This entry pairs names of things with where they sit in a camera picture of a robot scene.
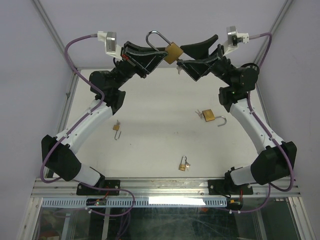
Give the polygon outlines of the medium brass padlock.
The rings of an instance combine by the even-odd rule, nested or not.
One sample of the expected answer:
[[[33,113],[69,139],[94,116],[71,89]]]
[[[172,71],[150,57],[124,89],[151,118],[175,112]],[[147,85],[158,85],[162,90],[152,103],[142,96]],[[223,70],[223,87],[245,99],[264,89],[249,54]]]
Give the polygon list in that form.
[[[167,56],[164,58],[164,60],[171,65],[172,63],[176,62],[184,53],[184,51],[174,42],[170,42],[164,35],[162,35],[159,31],[152,30],[148,32],[145,36],[146,43],[155,51],[160,51],[157,47],[155,47],[151,42],[149,41],[150,35],[158,35],[161,39],[163,39],[166,43],[168,43],[168,46],[164,48],[164,51],[167,52]]]

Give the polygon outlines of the large brass padlock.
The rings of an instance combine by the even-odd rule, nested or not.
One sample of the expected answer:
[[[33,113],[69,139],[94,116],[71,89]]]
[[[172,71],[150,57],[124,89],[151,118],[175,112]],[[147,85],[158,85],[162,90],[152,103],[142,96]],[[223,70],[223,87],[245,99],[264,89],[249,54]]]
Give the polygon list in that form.
[[[224,117],[224,116],[215,116],[211,109],[203,110],[201,113],[202,113],[202,116],[203,116],[203,118],[204,118],[204,120],[206,122],[211,122],[211,121],[214,121],[216,119],[221,119],[221,120],[223,120],[223,123],[218,124],[217,125],[218,127],[222,127],[222,126],[227,124],[227,118],[226,117]]]

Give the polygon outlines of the small brass padlock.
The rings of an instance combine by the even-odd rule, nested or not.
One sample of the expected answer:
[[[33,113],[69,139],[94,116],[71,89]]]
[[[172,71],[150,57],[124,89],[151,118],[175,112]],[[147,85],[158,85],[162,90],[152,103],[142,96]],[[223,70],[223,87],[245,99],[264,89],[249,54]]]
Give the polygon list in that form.
[[[120,130],[120,124],[115,124],[112,129],[115,131],[114,139],[117,141],[122,133],[122,131]]]

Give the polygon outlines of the brass padlock with keys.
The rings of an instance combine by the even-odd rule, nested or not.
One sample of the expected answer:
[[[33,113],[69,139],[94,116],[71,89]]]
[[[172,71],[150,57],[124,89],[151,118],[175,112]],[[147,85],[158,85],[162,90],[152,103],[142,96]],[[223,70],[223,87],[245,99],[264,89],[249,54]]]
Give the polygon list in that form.
[[[186,163],[187,163],[187,157],[184,155],[184,156],[182,156],[182,158],[180,160],[178,170],[185,172],[186,171]]]

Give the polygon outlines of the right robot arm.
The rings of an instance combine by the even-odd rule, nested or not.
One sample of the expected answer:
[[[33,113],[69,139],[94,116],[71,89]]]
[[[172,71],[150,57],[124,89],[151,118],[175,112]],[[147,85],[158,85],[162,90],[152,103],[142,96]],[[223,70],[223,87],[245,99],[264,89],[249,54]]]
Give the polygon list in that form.
[[[260,118],[251,103],[251,92],[258,81],[260,66],[249,62],[235,67],[227,58],[227,54],[235,51],[239,43],[247,44],[261,37],[271,38],[272,34],[236,34],[209,53],[209,48],[218,39],[214,35],[203,42],[182,45],[181,49],[191,59],[177,61],[177,66],[194,81],[212,73],[227,84],[219,89],[219,102],[240,123],[257,151],[258,156],[251,165],[233,168],[225,173],[223,187],[230,194],[236,193],[244,184],[253,183],[268,184],[281,192],[288,192],[295,180],[296,145],[278,136]]]

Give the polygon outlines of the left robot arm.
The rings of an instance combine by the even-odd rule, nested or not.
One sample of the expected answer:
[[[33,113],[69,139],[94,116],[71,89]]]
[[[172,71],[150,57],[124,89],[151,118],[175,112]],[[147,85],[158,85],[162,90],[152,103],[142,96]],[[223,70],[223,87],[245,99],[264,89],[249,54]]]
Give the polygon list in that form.
[[[41,141],[42,171],[48,168],[59,179],[82,183],[96,195],[105,188],[105,176],[81,163],[76,156],[78,150],[100,124],[122,107],[126,93],[120,87],[134,75],[145,78],[168,55],[165,47],[141,47],[129,41],[119,46],[115,40],[103,43],[105,53],[118,60],[115,67],[111,71],[94,71],[89,79],[78,74],[95,94],[91,105],[71,127],[54,137],[46,135]]]

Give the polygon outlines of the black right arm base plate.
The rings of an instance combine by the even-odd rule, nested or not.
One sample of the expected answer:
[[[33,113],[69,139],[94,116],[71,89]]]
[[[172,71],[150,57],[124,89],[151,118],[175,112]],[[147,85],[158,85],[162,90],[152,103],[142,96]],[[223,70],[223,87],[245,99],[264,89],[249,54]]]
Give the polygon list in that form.
[[[211,196],[221,195],[227,198],[230,198],[232,195],[253,195],[252,187],[249,187],[249,184],[235,185],[233,182],[228,182],[225,179],[209,179],[208,184],[208,193]]]

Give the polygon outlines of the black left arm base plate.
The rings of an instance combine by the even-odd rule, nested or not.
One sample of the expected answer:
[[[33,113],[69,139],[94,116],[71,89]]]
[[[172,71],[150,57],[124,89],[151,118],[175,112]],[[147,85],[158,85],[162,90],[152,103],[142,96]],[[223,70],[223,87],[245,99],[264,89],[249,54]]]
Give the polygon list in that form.
[[[76,190],[77,196],[118,196],[121,181],[119,179],[105,179],[99,186],[87,186],[79,183]]]

